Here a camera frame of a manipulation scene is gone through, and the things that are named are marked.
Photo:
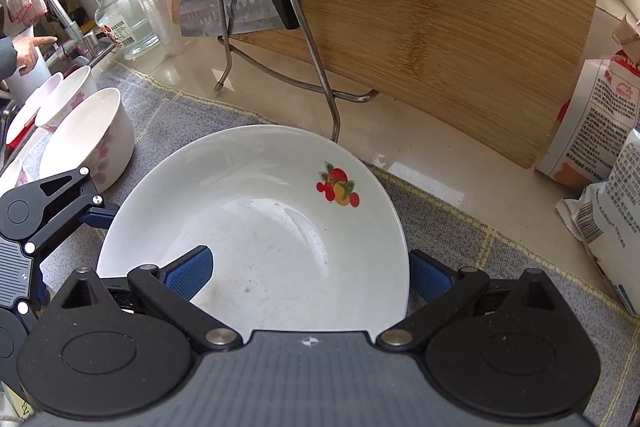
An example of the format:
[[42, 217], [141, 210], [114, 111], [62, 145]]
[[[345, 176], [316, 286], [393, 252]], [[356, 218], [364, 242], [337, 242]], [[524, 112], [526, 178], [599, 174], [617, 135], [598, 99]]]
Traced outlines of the white bowl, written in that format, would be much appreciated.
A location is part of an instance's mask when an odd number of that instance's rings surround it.
[[134, 153], [134, 127], [117, 88], [104, 88], [75, 107], [53, 132], [39, 178], [86, 167], [100, 192], [124, 173]]
[[42, 86], [37, 88], [26, 100], [24, 106], [18, 111], [12, 120], [8, 132], [6, 132], [6, 145], [9, 147], [17, 147], [27, 132], [29, 132], [35, 124], [35, 118], [39, 112], [43, 102], [51, 92], [58, 87], [63, 80], [62, 72], [56, 72]]

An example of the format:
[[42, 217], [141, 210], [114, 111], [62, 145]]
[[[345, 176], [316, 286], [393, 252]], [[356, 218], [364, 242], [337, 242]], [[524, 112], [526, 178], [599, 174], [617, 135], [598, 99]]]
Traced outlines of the fruit plate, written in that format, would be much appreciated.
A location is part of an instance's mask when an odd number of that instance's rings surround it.
[[358, 158], [308, 131], [233, 128], [169, 155], [122, 203], [98, 272], [162, 267], [198, 245], [214, 272], [193, 301], [243, 337], [376, 336], [407, 311], [408, 249], [390, 196]]

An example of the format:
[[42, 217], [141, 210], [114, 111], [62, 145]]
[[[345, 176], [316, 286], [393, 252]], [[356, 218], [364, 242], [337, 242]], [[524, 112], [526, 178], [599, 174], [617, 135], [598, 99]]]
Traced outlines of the floral bowl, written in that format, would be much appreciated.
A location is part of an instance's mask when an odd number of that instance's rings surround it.
[[70, 112], [96, 91], [98, 88], [91, 68], [82, 66], [76, 69], [63, 78], [44, 100], [35, 119], [36, 127], [55, 132]]

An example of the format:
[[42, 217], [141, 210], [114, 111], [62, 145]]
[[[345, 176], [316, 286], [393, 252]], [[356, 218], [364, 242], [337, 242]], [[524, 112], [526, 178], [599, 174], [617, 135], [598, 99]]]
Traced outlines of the person at sink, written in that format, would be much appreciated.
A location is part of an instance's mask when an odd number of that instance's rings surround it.
[[0, 78], [6, 80], [14, 72], [18, 72], [21, 76], [29, 74], [37, 64], [38, 48], [57, 41], [58, 38], [53, 36], [15, 39], [3, 37], [0, 40]]

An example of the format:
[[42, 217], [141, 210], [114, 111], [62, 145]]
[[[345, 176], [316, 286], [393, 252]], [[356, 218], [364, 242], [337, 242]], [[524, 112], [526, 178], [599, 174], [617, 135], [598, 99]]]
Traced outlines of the steel sink faucet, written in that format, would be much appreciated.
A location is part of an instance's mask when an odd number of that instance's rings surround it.
[[84, 35], [80, 31], [78, 23], [76, 23], [63, 8], [58, 0], [46, 0], [48, 8], [53, 12], [55, 17], [61, 23], [68, 37], [67, 45], [70, 49], [76, 50], [82, 54], [82, 45], [84, 44]]

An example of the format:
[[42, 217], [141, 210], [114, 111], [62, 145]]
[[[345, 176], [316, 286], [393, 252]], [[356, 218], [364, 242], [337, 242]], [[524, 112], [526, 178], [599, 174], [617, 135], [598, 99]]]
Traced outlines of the white plastic powder bag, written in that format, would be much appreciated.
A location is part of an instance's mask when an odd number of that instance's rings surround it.
[[627, 311], [639, 314], [639, 131], [629, 132], [608, 179], [588, 185], [556, 211], [581, 241]]

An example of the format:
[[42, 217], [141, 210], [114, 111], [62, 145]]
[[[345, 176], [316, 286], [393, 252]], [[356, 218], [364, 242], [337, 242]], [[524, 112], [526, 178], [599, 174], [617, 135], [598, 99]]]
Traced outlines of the glass jar with lid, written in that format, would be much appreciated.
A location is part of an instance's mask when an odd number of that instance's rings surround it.
[[135, 60], [160, 43], [139, 0], [96, 0], [94, 20], [122, 50], [128, 61]]

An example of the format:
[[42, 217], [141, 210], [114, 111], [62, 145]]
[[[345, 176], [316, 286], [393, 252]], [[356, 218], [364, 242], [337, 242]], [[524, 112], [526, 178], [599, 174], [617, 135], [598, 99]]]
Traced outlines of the pink checked dish cloth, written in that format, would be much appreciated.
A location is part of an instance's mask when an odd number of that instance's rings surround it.
[[10, 19], [24, 26], [32, 26], [48, 12], [44, 0], [6, 0]]

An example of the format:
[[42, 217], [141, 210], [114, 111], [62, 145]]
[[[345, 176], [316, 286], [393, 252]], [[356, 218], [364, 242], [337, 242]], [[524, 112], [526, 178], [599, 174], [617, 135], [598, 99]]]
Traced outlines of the bamboo cutting board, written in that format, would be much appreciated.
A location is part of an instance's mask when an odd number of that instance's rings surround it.
[[300, 0], [324, 66], [524, 168], [547, 145], [597, 0]]

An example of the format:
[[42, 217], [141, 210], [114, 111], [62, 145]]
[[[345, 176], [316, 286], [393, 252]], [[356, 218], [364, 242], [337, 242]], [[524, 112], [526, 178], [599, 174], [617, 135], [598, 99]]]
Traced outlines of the clipped red white bag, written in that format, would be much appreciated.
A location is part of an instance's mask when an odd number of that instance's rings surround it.
[[639, 128], [639, 25], [623, 18], [614, 54], [582, 65], [559, 127], [536, 169], [575, 191], [611, 173], [631, 131]]

